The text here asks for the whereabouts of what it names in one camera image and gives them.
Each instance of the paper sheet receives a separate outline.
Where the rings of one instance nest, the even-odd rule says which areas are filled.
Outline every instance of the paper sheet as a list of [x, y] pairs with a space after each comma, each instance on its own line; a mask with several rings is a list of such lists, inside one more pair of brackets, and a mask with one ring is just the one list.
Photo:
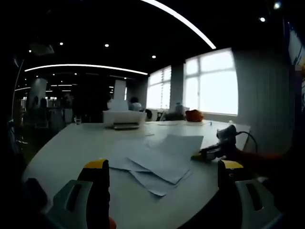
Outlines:
[[136, 171], [136, 172], [150, 172], [148, 169], [140, 166], [137, 163], [134, 163], [127, 157], [117, 157], [117, 158], [109, 158], [109, 167], [116, 168], [116, 169], [124, 169], [129, 171]]
[[203, 136], [168, 135], [155, 150], [187, 163], [193, 154], [200, 151]]
[[[135, 172], [130, 171], [130, 173], [150, 192], [153, 194], [163, 197], [165, 196], [169, 191], [177, 187], [177, 185], [173, 185], [166, 180], [160, 179], [158, 176], [156, 176], [153, 173], [147, 173], [147, 172]], [[189, 170], [182, 180], [187, 179], [192, 174], [191, 170]]]
[[108, 107], [111, 111], [128, 111], [128, 103], [126, 100], [111, 99], [108, 103]]
[[149, 148], [141, 149], [128, 158], [174, 185], [189, 170], [187, 163]]

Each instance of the wall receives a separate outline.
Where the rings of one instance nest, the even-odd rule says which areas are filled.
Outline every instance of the wall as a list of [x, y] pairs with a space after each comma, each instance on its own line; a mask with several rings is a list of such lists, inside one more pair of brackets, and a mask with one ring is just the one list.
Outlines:
[[183, 63], [172, 65], [170, 110], [175, 109], [176, 103], [183, 102], [183, 79]]
[[116, 80], [114, 86], [114, 99], [124, 100], [125, 99], [125, 88], [126, 81], [125, 80]]
[[127, 81], [127, 100], [129, 101], [132, 97], [137, 97], [142, 107], [146, 107], [147, 97], [147, 83], [148, 78], [144, 77], [136, 81]]
[[[259, 150], [285, 151], [292, 137], [289, 65], [284, 55], [272, 51], [234, 53], [238, 80], [237, 123], [248, 124]], [[248, 140], [246, 149], [253, 149]]]

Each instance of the white table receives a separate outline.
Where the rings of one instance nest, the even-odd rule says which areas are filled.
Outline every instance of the white table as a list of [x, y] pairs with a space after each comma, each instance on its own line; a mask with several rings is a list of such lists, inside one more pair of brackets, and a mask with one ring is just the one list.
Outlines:
[[[115, 131], [102, 124], [71, 124], [50, 140], [31, 160], [23, 180], [36, 178], [47, 193], [47, 212], [54, 195], [70, 180], [77, 179], [83, 166], [90, 161], [107, 157], [107, 149], [122, 139], [145, 138], [160, 140], [167, 134], [203, 135], [202, 147], [216, 144], [216, 130], [229, 124], [204, 121], [205, 125], [188, 125], [185, 121], [150, 122], [141, 129]], [[250, 131], [249, 126], [235, 125], [238, 131]], [[243, 149], [247, 135], [236, 137], [236, 146]], [[193, 173], [163, 198], [146, 190], [126, 171], [110, 170], [110, 209], [118, 228], [177, 228], [187, 222], [218, 190], [217, 162], [192, 162]]]

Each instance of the bright window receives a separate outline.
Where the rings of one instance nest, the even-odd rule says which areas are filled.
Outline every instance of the bright window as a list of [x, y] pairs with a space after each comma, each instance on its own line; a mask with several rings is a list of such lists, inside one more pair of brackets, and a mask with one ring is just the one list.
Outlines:
[[154, 109], [169, 109], [171, 98], [172, 68], [166, 67], [152, 73], [148, 79], [146, 106]]
[[205, 113], [238, 114], [237, 75], [231, 49], [186, 61], [183, 103]]
[[127, 87], [125, 87], [125, 96], [124, 96], [124, 100], [127, 100]]

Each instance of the black cable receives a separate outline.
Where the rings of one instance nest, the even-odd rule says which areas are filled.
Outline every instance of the black cable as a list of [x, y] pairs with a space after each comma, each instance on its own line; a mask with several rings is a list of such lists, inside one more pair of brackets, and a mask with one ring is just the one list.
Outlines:
[[245, 132], [245, 131], [237, 132], [236, 136], [237, 136], [237, 135], [240, 135], [240, 134], [242, 134], [242, 133], [248, 134], [248, 135], [253, 139], [253, 141], [254, 141], [254, 143], [255, 143], [255, 153], [257, 154], [258, 150], [257, 150], [257, 142], [256, 142], [255, 138], [254, 138], [250, 133]]

